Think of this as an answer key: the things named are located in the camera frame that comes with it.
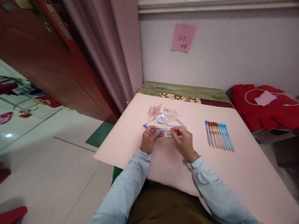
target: curtain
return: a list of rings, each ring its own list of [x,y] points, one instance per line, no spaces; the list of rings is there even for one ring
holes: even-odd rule
[[[63,0],[95,74],[122,113],[142,86],[137,0]]]

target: brown wooden door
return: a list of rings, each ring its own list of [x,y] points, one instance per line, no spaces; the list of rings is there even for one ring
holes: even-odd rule
[[[0,58],[63,106],[116,123],[118,113],[51,2],[32,2],[36,10],[0,8]]]

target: person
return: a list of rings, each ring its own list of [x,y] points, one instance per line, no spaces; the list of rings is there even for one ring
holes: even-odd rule
[[[192,134],[182,126],[170,132],[212,216],[198,197],[159,183],[145,187],[155,142],[164,136],[155,129],[160,128],[144,131],[140,148],[112,184],[91,224],[260,223],[193,149]]]

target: light blue sleeve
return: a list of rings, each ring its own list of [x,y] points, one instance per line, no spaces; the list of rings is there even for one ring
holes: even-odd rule
[[[151,155],[138,149],[115,179],[90,224],[125,224],[150,168]]]
[[[187,163],[194,181],[212,215],[227,224],[260,223],[226,186],[220,177],[207,166],[202,157]]]

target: pencil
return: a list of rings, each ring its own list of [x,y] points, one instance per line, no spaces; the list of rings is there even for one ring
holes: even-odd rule
[[[232,147],[231,147],[231,145],[230,145],[230,140],[229,140],[228,135],[227,135],[227,133],[226,133],[224,124],[220,124],[220,125],[221,125],[221,127],[222,127],[222,130],[223,130],[223,133],[224,133],[224,136],[225,136],[225,139],[226,139],[226,143],[227,143],[227,145],[228,145],[228,149],[229,149],[229,150],[232,150]]]
[[[214,141],[214,136],[213,136],[213,132],[212,132],[211,122],[208,122],[208,123],[209,123],[209,130],[210,130],[210,136],[211,136],[211,140],[212,140],[212,145],[213,145],[213,148],[215,148],[215,141]]]
[[[213,136],[214,136],[215,146],[216,146],[216,148],[218,148],[219,145],[218,145],[218,141],[217,141],[217,136],[216,136],[215,128],[214,128],[214,125],[213,125],[212,122],[211,122],[211,127],[212,127],[212,131],[213,131]]]
[[[226,145],[226,149],[230,150],[230,147],[229,147],[228,142],[227,142],[227,138],[225,137],[224,128],[222,127],[221,123],[218,123],[218,126],[219,126],[219,128],[220,128],[220,130],[221,130],[221,132],[223,134],[223,140],[224,140],[224,143]]]
[[[229,141],[230,141],[231,149],[232,149],[233,151],[235,151],[233,141],[231,140],[230,133],[228,132],[228,129],[227,129],[227,125],[224,124],[224,127],[225,127],[225,131],[227,132],[228,139],[229,139]]]
[[[214,122],[214,125],[215,125],[216,131],[217,131],[217,136],[218,136],[221,148],[224,149],[223,142],[222,142],[222,139],[221,139],[221,135],[220,135],[220,132],[219,132],[218,123]]]
[[[208,142],[209,142],[209,145],[212,146],[212,142],[211,142],[211,135],[210,135],[210,130],[209,130],[209,124],[208,124],[208,121],[205,121],[206,123],[206,134],[208,136]]]
[[[222,146],[221,146],[221,142],[220,142],[220,138],[219,138],[220,135],[218,135],[217,127],[216,127],[215,122],[213,122],[213,126],[214,126],[214,129],[215,129],[215,134],[216,134],[216,138],[217,138],[218,146],[219,146],[219,148],[222,148]]]
[[[218,124],[218,123],[216,123],[216,124],[217,124],[217,127],[219,128],[219,132],[220,132],[221,141],[222,141],[222,143],[223,143],[223,146],[224,146],[225,149],[228,149],[227,146],[226,146],[226,144],[225,144],[224,138],[223,138],[223,132],[222,132],[222,130],[221,130],[219,124]]]

